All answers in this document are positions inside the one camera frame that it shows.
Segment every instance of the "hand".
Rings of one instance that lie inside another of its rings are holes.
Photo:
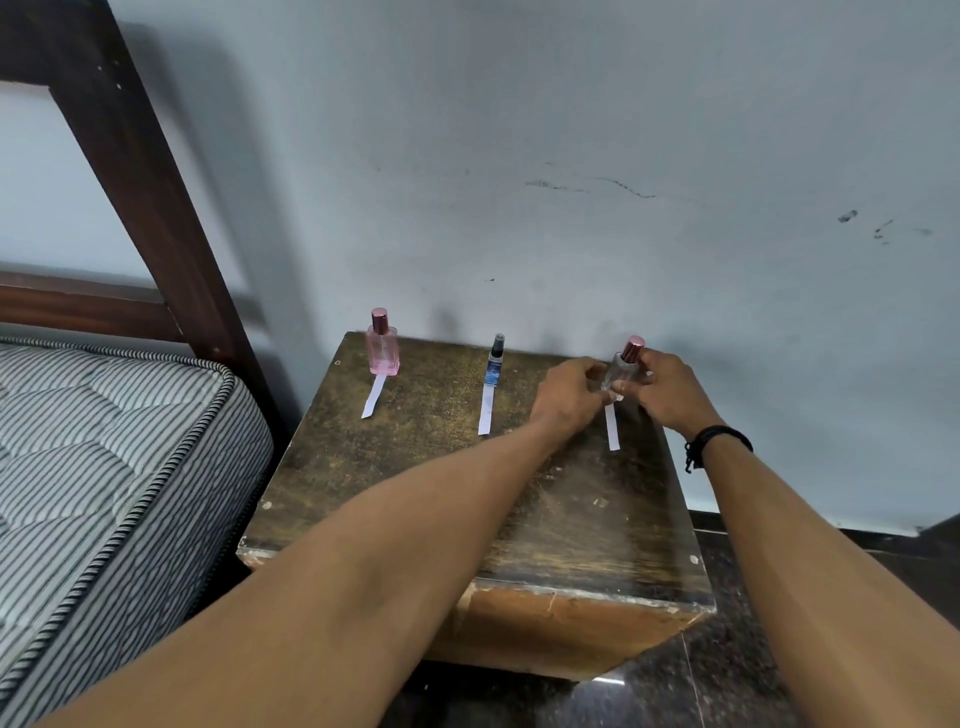
[[[613,401],[610,392],[590,392],[588,379],[599,379],[607,366],[589,356],[568,359],[546,373],[537,388],[530,422],[555,429],[560,441],[586,427],[605,404]]]
[[[614,392],[636,398],[652,418],[687,441],[704,427],[724,424],[693,370],[676,354],[644,349],[640,360],[652,374],[641,381],[616,381]]]

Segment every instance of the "forearm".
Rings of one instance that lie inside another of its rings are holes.
[[[729,436],[704,452],[751,603],[817,724],[960,724],[960,633]]]
[[[526,425],[370,488],[51,725],[375,725],[559,444]]]

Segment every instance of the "granite floor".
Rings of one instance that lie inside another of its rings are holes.
[[[706,531],[697,537],[717,598],[715,618],[589,683],[424,662],[381,725],[801,725],[751,611],[729,539]],[[960,562],[871,553],[960,627]]]

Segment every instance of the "pink perfume bottle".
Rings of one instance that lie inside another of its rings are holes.
[[[607,374],[603,377],[600,389],[610,389],[610,385],[619,379],[633,379],[640,371],[640,354],[647,343],[639,336],[627,339],[622,352],[613,355],[613,361],[607,365]]]
[[[376,375],[393,376],[400,371],[400,345],[396,329],[387,323],[387,309],[371,311],[373,325],[367,329],[367,357],[370,371]]]

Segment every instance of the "wall stain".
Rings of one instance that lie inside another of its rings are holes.
[[[630,194],[632,194],[632,195],[637,195],[638,197],[641,197],[641,198],[643,198],[644,200],[652,200],[653,198],[657,197],[657,195],[641,195],[641,194],[640,194],[639,192],[637,192],[635,189],[631,189],[630,187],[628,187],[628,186],[627,186],[626,184],[624,184],[623,182],[618,182],[617,180],[614,180],[614,179],[612,179],[612,178],[610,178],[610,177],[594,177],[594,179],[595,179],[595,180],[602,180],[603,182],[613,182],[613,183],[616,184],[618,187],[623,187],[623,188],[624,188],[625,190],[627,190]]]
[[[552,182],[548,182],[547,180],[531,180],[529,182],[524,182],[524,184],[528,187],[542,187],[543,189],[559,189],[562,192],[586,192],[585,189],[582,189],[579,187],[577,189],[572,189],[562,184],[554,184]]]
[[[885,223],[883,223],[883,225],[881,225],[879,228],[877,228],[876,230],[874,230],[874,240],[882,240],[882,239],[883,239],[883,235],[880,233],[880,231],[883,230],[884,228],[886,228],[886,227],[887,227],[888,225],[890,225],[890,223],[892,223],[892,222],[893,222],[893,218],[891,218],[890,220],[887,220]]]

